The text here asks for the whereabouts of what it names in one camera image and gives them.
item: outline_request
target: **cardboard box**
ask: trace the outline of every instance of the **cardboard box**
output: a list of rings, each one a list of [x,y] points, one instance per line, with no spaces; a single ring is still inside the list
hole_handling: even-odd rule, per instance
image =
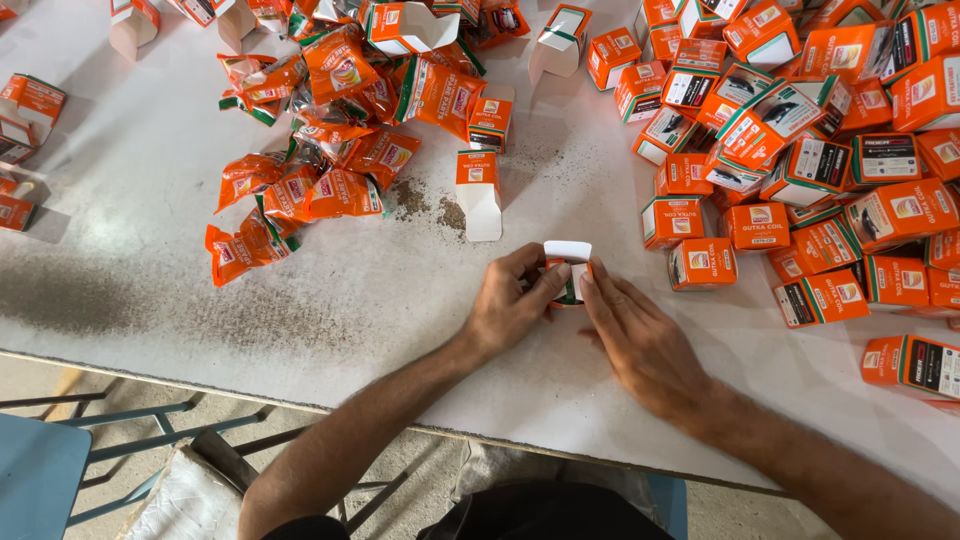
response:
[[[457,38],[458,30],[460,15],[456,10],[437,18],[420,2],[391,2],[373,6],[367,42],[393,58],[449,45]]]
[[[806,39],[800,75],[839,75],[856,85],[875,79],[893,45],[894,22],[814,30]]]
[[[960,399],[960,350],[916,335],[867,342],[860,375],[868,384],[918,400]]]
[[[783,79],[738,110],[717,134],[731,160],[756,168],[796,140],[824,110]]]
[[[773,288],[789,329],[845,321],[870,314],[849,268],[797,278]]]
[[[580,67],[580,57],[587,47],[587,25],[593,12],[561,4],[537,37],[527,62],[530,86],[536,86],[546,71],[569,77]]]
[[[763,179],[760,198],[801,208],[820,204],[843,190],[850,159],[849,146],[815,138],[798,140]]]
[[[797,229],[790,245],[767,255],[777,275],[788,282],[823,274],[861,259],[856,243],[841,217]]]
[[[727,43],[682,38],[666,74],[660,100],[673,107],[699,109],[720,80]]]
[[[847,204],[857,248],[867,254],[960,226],[953,201],[936,179],[878,187]]]
[[[129,61],[136,49],[149,43],[160,29],[160,12],[148,0],[110,0],[109,42]]]
[[[613,100],[624,124],[637,122],[657,113],[665,81],[666,70],[660,61],[632,65],[620,73],[620,82],[613,91]]]
[[[736,283],[736,257],[728,238],[688,238],[667,257],[673,290],[711,290]]]
[[[510,135],[510,113],[516,91],[512,86],[486,85],[477,98],[467,125],[473,150],[494,150],[503,154]]]
[[[741,205],[725,211],[718,232],[738,255],[757,255],[790,245],[790,223],[783,203]]]
[[[496,151],[457,152],[457,204],[467,219],[467,240],[488,242],[500,239],[503,221]]]
[[[668,249],[686,238],[704,237],[700,197],[676,195],[654,197],[640,212],[643,223],[643,247]]]
[[[598,90],[615,88],[620,74],[640,58],[640,47],[634,43],[627,27],[618,28],[590,40],[587,73]]]
[[[803,47],[793,19],[776,0],[763,0],[737,18],[723,35],[740,61],[771,70],[799,56]]]

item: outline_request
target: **unfolded box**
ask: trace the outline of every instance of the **unfolded box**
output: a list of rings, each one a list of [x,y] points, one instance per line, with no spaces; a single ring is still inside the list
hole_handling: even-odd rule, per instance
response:
[[[503,234],[500,171],[494,150],[457,152],[457,204],[467,219],[467,240],[488,242]]]
[[[673,290],[711,290],[736,283],[736,257],[728,238],[688,238],[667,257]]]

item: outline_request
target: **orange box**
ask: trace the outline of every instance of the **orange box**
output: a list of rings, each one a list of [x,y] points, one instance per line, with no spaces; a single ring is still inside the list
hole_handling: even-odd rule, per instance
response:
[[[797,278],[774,287],[787,328],[797,329],[870,314],[860,285],[849,268]]]
[[[673,290],[710,290],[736,283],[736,257],[728,238],[688,238],[667,257]]]
[[[649,118],[657,112],[665,81],[666,70],[660,61],[632,65],[620,73],[613,100],[624,124]]]
[[[857,248],[867,254],[960,226],[952,199],[937,179],[884,185],[844,211]]]
[[[892,20],[814,30],[804,45],[800,75],[839,75],[851,85],[875,79],[893,32]]]
[[[757,168],[800,138],[823,115],[816,103],[777,79],[731,117],[717,140],[732,160]]]
[[[673,107],[699,109],[720,80],[726,52],[727,43],[723,41],[682,38],[660,100]]]
[[[668,195],[709,196],[713,193],[713,184],[704,175],[703,154],[670,154],[657,170],[657,183],[654,185],[658,197]]]
[[[675,195],[654,197],[640,213],[643,247],[648,250],[672,248],[687,238],[704,237],[700,197]]]
[[[731,240],[738,255],[762,254],[790,245],[790,223],[783,203],[732,207],[720,216],[717,229]]]
[[[860,375],[868,384],[918,400],[960,399],[960,350],[916,335],[867,342]]]
[[[822,274],[860,260],[860,252],[840,217],[797,229],[788,247],[767,255],[777,275],[788,282]]]
[[[587,54],[587,73],[597,89],[603,91],[615,88],[624,68],[636,64],[640,47],[624,26],[591,39]]]
[[[803,50],[793,19],[776,0],[756,4],[724,28],[723,35],[738,60],[765,71],[793,60]]]

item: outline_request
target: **white table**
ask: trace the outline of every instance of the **white table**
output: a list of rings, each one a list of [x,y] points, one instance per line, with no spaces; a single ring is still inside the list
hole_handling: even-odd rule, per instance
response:
[[[585,1],[595,9],[591,34],[632,24],[635,4]],[[521,5],[533,28],[553,10],[544,1]],[[481,55],[489,81],[516,86],[514,143],[500,162],[500,241],[470,244],[444,224],[455,152],[465,146],[411,122],[401,130],[423,145],[405,182],[387,193],[386,219],[314,224],[289,259],[215,289],[204,228],[233,232],[252,207],[211,216],[220,172],[248,152],[283,148],[289,117],[268,129],[242,112],[218,112],[228,83],[215,54],[225,45],[215,29],[160,9],[160,33],[136,65],[109,47],[99,0],[37,1],[0,25],[0,78],[25,72],[69,94],[50,140],[25,163],[48,185],[54,213],[31,234],[0,234],[0,349],[334,407],[452,335],[491,259],[531,240],[585,240],[680,321],[711,373],[960,508],[958,420],[864,384],[857,369],[871,337],[960,340],[940,322],[883,314],[789,331],[769,289],[776,277],[760,258],[740,258],[735,286],[672,292],[664,253],[645,252],[640,241],[638,208],[653,193],[654,168],[630,153],[638,128],[620,125],[612,93],[596,91],[583,67],[569,79],[544,75],[532,91],[528,38]],[[292,49],[276,36],[248,37],[245,47],[278,56]],[[574,335],[588,324],[584,312],[557,319],[420,424],[776,488],[632,402]]]

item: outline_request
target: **concrete floor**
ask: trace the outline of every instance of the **concrete floor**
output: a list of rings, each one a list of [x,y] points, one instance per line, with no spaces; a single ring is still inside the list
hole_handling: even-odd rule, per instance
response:
[[[59,366],[0,356],[0,400],[53,395],[63,370]],[[140,380],[84,372],[71,393],[99,392],[109,387],[108,397],[93,402],[86,415],[129,410],[153,405],[183,402],[200,398],[196,408],[169,415],[174,428],[183,430],[253,414],[264,405],[230,397],[205,394]],[[18,409],[21,416],[36,416],[45,407]],[[306,426],[322,415],[293,408],[277,407],[268,418],[251,426],[229,430],[224,438],[237,445],[281,431]],[[100,426],[92,429],[93,448],[102,448],[160,434],[151,419]],[[414,475],[364,524],[354,538],[412,539],[417,531],[435,523],[446,512],[446,496],[456,475],[462,441],[450,437],[407,430],[376,460],[365,479],[391,479],[418,456],[423,463]],[[257,470],[263,468],[282,450],[275,447],[248,457]],[[103,485],[80,492],[74,512],[108,503],[134,489],[158,470],[169,449],[156,449],[92,465],[86,477],[93,478],[114,471],[113,479]],[[687,483],[689,537],[691,540],[783,539],[829,540],[839,538],[826,524],[802,504],[787,499],[759,495],[699,482]],[[348,498],[352,515],[370,495]],[[130,513],[121,508],[108,515],[67,530],[67,540],[109,540],[113,538]]]

